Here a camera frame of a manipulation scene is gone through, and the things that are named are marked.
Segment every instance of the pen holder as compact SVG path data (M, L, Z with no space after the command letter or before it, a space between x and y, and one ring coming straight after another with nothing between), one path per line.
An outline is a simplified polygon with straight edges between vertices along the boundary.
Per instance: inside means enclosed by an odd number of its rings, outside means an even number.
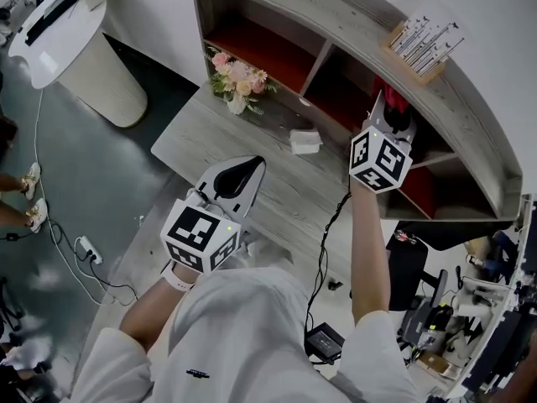
M386 54L390 55L395 61L397 61L419 85L424 86L436 78L446 67L445 62L438 63L432 70L426 73L424 76L420 76L412 67L410 67L399 55L395 53L394 50L390 47L392 42L400 35L403 31L404 23L399 23L395 30L388 35L386 40L381 44L382 49Z

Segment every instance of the gray floor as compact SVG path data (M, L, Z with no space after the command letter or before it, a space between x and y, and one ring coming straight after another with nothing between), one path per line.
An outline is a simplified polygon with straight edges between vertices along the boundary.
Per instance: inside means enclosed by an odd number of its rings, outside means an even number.
M44 89L38 128L39 162L50 216L63 226L69 239L86 235L100 251L104 264L96 272L109 276L138 231L158 194L172 177L171 170L149 152L154 141L196 87L162 66L121 45L118 54L148 93L145 119L122 130L54 84ZM0 165L0 171L21 176L34 161L34 124L39 91L30 85L21 60L0 51L4 85L0 103L18 125L18 134ZM3 200L24 210L16 193ZM0 237L12 231L0 228ZM18 233L25 230L16 229ZM63 252L74 266L65 242ZM53 341L49 387L60 393L72 377L98 306L70 274L50 241L48 229L16 243L0 242L0 276L26 312L25 338L50 336ZM94 282L91 293L102 297Z

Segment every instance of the white cable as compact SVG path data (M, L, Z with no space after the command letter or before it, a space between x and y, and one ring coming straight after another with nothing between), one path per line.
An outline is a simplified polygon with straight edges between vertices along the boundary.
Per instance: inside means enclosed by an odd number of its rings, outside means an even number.
M35 119L35 129L34 129L34 152L35 152L35 162L39 163L39 158L37 155L37 124L39 122L39 116L41 115L41 102L43 101L43 90L41 90L41 94L39 95L39 106L37 109L37 118ZM43 200L46 203L46 196L44 195L44 188L43 188L43 178L39 178L39 186L41 187L41 191L43 192ZM54 241L54 245L58 252L60 253L61 258L65 261L65 264L69 268L71 274L75 277L75 279L78 281L78 283L84 288L84 291L86 294L90 297L91 301L93 301L98 306L107 306L105 304L100 303L99 301L95 300L93 296L91 295L90 291L86 288L86 286L82 283L80 278L75 274L73 269L71 268L69 262L65 258L64 254L61 252L60 247L58 246L58 241L56 240L56 236L54 234L54 230L52 229L52 224L50 223L49 215L47 214L47 223L49 224L50 234L52 234L52 240Z

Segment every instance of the person's hand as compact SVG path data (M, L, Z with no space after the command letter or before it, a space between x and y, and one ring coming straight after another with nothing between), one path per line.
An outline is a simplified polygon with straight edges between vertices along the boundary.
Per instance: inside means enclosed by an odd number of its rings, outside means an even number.
M194 284L200 276L200 272L196 272L178 263L175 263L174 274L186 284Z

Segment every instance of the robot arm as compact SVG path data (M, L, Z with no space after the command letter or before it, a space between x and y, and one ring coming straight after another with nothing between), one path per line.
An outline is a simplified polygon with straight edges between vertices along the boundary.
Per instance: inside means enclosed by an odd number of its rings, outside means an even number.
M160 233L170 258L211 273L240 245L242 224L255 201L266 164L259 156L213 165L177 200Z

